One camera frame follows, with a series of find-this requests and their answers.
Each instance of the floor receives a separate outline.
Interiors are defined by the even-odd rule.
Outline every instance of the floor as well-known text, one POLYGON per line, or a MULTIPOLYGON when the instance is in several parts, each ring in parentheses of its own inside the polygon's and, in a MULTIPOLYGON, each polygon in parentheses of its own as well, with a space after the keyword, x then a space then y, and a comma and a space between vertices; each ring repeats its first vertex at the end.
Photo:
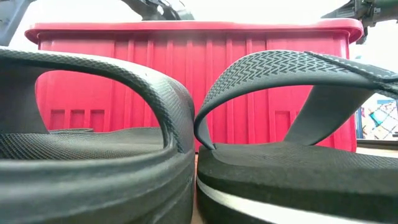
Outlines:
MULTIPOLYGON (((361 153, 361 154, 373 155, 373 156, 386 156, 386 157, 398 158, 398 151, 392 151, 392 150, 357 148, 356 152, 361 153)), ((196 195, 195 195, 195 199, 194 199, 194 203, 193 203, 193 216, 192 216, 191 224, 204 224, 204 222, 199 214, 199 211, 197 209, 196 195)))

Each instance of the red lid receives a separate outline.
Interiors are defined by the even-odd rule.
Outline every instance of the red lid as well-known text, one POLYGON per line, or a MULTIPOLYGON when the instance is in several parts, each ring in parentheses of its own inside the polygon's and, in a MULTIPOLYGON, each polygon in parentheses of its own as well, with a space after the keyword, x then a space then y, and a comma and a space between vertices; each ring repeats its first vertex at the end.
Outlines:
POLYGON ((323 19, 311 24, 242 24, 236 22, 203 21, 145 21, 130 23, 39 23, 25 32, 25 36, 37 44, 42 32, 135 32, 164 30, 225 30, 266 32, 307 32, 335 30, 347 32, 349 42, 363 35, 362 23, 356 19, 323 19))

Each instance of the textured strap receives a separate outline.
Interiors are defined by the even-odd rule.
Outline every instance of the textured strap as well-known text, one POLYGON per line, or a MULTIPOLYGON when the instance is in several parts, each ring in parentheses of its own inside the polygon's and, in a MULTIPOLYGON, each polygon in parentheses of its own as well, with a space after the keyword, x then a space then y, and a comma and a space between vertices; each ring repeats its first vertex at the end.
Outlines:
POLYGON ((315 85, 285 141, 316 144, 340 127, 375 91, 396 96, 398 75, 358 62, 310 52, 270 50, 247 55, 217 79, 194 124, 195 136, 208 149, 206 115, 237 96, 268 88, 315 85))
POLYGON ((154 111, 165 146, 193 147, 193 102, 177 81, 153 69, 114 58, 0 47, 0 133, 47 133, 35 102, 38 76, 51 70, 85 72, 119 81, 154 111))

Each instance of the black flip-flop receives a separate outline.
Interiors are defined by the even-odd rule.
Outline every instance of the black flip-flop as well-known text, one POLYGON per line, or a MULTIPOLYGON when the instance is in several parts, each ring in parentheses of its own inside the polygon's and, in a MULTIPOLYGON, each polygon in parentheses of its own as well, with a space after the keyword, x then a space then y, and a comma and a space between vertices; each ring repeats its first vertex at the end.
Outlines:
POLYGON ((398 159, 314 146, 374 92, 398 98, 398 74, 311 52, 273 50, 233 63, 194 124, 198 207, 208 223, 398 222, 398 159), (206 115, 256 90, 314 85, 282 142, 213 144, 206 115))
POLYGON ((177 81, 113 58, 0 47, 0 105, 1 223, 190 223, 194 110, 177 81), (51 70, 127 85, 160 128, 49 133, 35 81, 51 70))

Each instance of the red plastic crate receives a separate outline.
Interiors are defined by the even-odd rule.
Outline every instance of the red plastic crate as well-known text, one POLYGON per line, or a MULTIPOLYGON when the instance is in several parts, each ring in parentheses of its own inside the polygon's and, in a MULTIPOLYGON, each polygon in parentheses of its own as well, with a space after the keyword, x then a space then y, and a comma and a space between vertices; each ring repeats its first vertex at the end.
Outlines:
MULTIPOLYGON (((336 19, 309 25, 198 21, 36 24, 25 35, 42 50, 114 57, 170 75, 188 88, 198 111, 218 76, 244 55, 285 49, 348 57, 349 43, 362 33, 359 21, 336 19)), ((257 91, 221 105, 207 119, 214 142, 282 140, 310 89, 293 86, 257 91)), ((157 126, 139 95, 102 77, 46 73, 37 82, 37 101, 49 129, 114 131, 157 126)), ((354 152, 354 118, 319 145, 354 152)))

